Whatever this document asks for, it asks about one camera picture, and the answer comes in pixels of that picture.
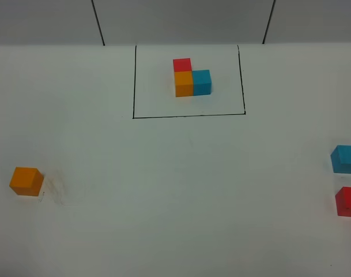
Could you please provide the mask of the blue template block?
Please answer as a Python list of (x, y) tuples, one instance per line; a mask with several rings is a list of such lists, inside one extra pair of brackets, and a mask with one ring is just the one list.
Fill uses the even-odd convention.
[(210, 70), (193, 70), (193, 95), (210, 95), (212, 92), (212, 80)]

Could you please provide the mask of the red template block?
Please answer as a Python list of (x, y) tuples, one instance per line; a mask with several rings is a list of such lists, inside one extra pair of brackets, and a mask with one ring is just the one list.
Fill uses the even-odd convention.
[(174, 59), (173, 70), (174, 72), (192, 71), (191, 59), (190, 58)]

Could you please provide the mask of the orange template block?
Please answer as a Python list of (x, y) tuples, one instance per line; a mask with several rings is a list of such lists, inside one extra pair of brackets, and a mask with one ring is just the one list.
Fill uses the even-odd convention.
[(194, 83), (192, 71), (175, 72), (176, 97), (193, 96)]

